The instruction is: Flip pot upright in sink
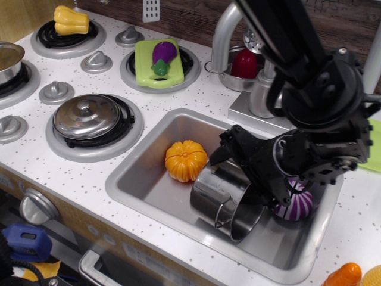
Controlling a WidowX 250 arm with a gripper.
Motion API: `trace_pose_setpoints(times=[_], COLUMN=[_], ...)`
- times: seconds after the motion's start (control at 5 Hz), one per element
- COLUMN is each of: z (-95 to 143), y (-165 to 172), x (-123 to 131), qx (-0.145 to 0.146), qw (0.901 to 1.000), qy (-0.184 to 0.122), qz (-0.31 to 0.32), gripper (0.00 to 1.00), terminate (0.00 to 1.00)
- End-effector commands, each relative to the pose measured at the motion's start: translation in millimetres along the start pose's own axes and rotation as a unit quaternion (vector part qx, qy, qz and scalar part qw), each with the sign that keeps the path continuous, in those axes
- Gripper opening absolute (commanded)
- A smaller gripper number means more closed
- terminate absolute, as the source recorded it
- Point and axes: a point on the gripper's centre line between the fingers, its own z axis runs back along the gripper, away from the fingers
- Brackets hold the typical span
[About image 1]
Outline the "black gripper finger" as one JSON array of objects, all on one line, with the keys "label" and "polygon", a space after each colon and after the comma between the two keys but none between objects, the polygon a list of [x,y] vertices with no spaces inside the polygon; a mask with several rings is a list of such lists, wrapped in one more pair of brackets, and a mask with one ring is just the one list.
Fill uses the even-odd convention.
[{"label": "black gripper finger", "polygon": [[251,183],[241,198],[242,204],[269,206],[274,203],[271,192],[262,185]]},{"label": "black gripper finger", "polygon": [[210,166],[215,166],[231,158],[230,149],[228,146],[218,147],[209,157]]}]

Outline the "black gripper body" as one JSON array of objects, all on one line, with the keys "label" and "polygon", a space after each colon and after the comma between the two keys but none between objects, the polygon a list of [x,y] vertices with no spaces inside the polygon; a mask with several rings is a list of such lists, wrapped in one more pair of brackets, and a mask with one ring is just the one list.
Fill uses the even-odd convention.
[{"label": "black gripper body", "polygon": [[260,139],[239,125],[220,134],[220,146],[228,146],[231,159],[244,172],[250,184],[268,189],[274,197],[269,206],[290,205],[291,199],[285,186],[285,175],[276,165],[273,149],[275,140]]}]

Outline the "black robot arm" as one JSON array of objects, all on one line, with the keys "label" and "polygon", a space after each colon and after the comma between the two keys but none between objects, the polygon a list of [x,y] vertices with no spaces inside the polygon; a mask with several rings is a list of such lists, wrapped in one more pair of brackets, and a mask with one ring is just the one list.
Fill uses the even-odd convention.
[{"label": "black robot arm", "polygon": [[249,202],[291,203],[286,183],[298,177],[334,185],[370,156],[369,117],[380,97],[364,92],[353,52],[326,50],[301,1],[234,1],[248,26],[264,41],[264,57],[276,67],[266,106],[294,130],[259,139],[239,125],[221,134],[210,165],[233,160],[251,182]]}]

